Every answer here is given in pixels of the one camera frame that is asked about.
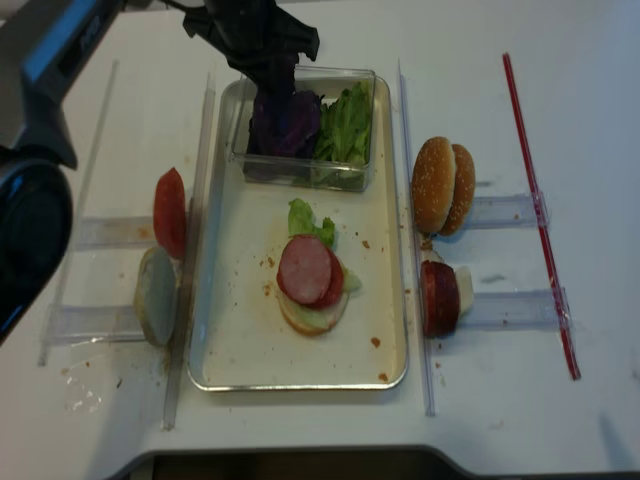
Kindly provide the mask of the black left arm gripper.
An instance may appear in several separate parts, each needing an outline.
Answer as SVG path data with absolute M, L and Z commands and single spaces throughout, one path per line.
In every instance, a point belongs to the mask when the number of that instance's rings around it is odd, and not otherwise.
M 222 53 L 257 93 L 247 151 L 257 155 L 311 155 L 320 129 L 320 97 L 298 91 L 299 56 L 314 61 L 320 39 L 274 1 L 206 1 L 188 8 L 183 27 Z

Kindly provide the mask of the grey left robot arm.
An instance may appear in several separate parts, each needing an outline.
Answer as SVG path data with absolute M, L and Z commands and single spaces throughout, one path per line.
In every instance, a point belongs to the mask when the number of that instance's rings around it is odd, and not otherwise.
M 315 60 L 316 28 L 273 1 L 205 1 L 184 13 L 228 65 L 270 92 L 285 58 Z M 78 160 L 62 102 L 123 1 L 28 1 L 1 27 L 1 336 L 49 283 L 69 245 L 73 201 L 64 168 Z

